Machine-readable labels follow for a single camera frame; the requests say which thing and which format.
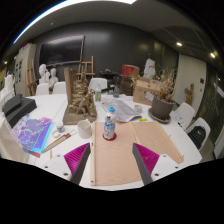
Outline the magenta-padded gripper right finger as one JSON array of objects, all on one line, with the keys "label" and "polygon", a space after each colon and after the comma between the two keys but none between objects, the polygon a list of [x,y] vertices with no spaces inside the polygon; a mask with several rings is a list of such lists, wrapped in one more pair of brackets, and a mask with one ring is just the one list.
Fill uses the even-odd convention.
[{"label": "magenta-padded gripper right finger", "polygon": [[133,144],[132,153],[136,159],[144,185],[148,185],[180,169],[180,166],[167,154],[158,155],[137,143]]}]

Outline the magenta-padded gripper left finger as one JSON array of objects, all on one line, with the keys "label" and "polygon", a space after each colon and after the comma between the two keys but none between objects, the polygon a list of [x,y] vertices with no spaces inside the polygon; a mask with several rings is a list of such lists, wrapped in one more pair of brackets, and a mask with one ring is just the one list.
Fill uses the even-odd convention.
[{"label": "magenta-padded gripper left finger", "polygon": [[58,154],[43,169],[78,185],[90,154],[90,144],[81,145],[65,155]]}]

